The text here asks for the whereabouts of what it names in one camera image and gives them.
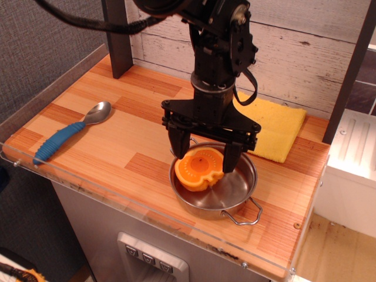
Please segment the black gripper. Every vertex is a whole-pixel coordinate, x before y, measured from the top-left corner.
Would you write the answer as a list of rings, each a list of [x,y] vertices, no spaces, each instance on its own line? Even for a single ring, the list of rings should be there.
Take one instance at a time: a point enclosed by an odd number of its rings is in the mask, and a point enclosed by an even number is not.
[[[261,126],[236,110],[233,98],[242,106],[251,104],[257,97],[254,92],[241,101],[235,88],[222,93],[194,91],[190,100],[164,100],[163,125],[168,131],[174,155],[182,159],[190,146],[190,135],[200,135],[226,143],[223,172],[236,168],[242,152],[254,150]]]

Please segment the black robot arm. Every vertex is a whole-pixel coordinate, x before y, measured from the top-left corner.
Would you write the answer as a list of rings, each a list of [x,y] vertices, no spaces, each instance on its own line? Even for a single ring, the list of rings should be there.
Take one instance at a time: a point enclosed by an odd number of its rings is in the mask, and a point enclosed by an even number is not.
[[[137,1],[143,12],[158,19],[178,15],[189,25],[194,50],[190,100],[165,100],[163,125],[173,154],[182,159],[191,135],[224,143],[223,171],[232,172],[242,153],[254,150],[260,125],[242,115],[236,79],[249,71],[257,47],[250,33],[250,4],[247,1]]]

